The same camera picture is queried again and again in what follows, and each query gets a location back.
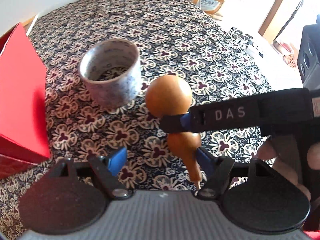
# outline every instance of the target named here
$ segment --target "red box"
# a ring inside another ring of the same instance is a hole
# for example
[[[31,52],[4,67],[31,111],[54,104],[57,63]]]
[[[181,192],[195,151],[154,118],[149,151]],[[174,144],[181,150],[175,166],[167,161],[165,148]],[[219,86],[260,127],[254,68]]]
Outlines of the red box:
[[[0,38],[0,179],[50,157],[46,68],[17,24]]]

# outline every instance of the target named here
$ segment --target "metal bolt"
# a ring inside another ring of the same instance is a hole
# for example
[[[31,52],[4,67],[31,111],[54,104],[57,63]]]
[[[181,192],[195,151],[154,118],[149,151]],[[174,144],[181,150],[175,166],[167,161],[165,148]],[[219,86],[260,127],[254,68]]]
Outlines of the metal bolt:
[[[216,192],[213,189],[210,188],[204,188],[201,191],[199,191],[199,194],[202,197],[214,197],[214,195],[216,194]]]
[[[112,191],[113,196],[115,197],[127,197],[129,192],[123,188],[116,188]]]

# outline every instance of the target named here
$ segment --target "black speaker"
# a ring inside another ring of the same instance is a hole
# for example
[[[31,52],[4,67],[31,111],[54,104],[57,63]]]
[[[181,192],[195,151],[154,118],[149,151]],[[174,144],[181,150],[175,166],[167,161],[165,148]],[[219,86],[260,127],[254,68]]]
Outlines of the black speaker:
[[[320,88],[320,22],[303,27],[298,68],[303,87],[309,90]]]

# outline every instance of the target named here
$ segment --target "floral tablecloth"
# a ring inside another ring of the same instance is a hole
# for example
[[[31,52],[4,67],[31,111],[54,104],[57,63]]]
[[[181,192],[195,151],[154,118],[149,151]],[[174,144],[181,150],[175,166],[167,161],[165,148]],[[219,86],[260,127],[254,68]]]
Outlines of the floral tablecloth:
[[[89,154],[107,155],[125,146],[128,162],[119,180],[127,187],[194,189],[182,161],[169,152],[159,120],[146,108],[144,94],[156,77],[185,79],[193,105],[270,91],[241,45],[188,0],[80,0],[41,17],[30,38],[47,68],[45,105],[53,157],[0,181],[0,231],[10,239],[23,231],[18,197],[60,158],[85,161]],[[141,92],[119,109],[103,109],[92,101],[77,71],[82,55],[110,38],[133,41],[141,52]],[[259,133],[253,127],[201,136],[213,155],[248,162],[262,143]],[[234,178],[234,183],[243,180]]]

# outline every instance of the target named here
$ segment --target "finger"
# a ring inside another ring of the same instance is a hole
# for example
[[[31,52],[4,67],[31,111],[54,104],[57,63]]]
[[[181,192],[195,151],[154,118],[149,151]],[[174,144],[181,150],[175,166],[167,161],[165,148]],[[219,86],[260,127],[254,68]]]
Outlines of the finger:
[[[285,177],[292,184],[294,185],[298,184],[298,174],[296,173],[296,171],[293,168],[291,168],[289,165],[281,161],[280,158],[275,159],[272,168],[275,169],[277,172],[279,172],[283,177]]]
[[[310,168],[313,170],[320,170],[320,142],[310,147],[307,160]]]
[[[311,200],[310,191],[305,186],[303,186],[302,184],[298,184],[297,188],[300,189],[306,195],[309,201]]]
[[[273,159],[277,156],[270,140],[265,141],[257,150],[257,157],[263,161]]]

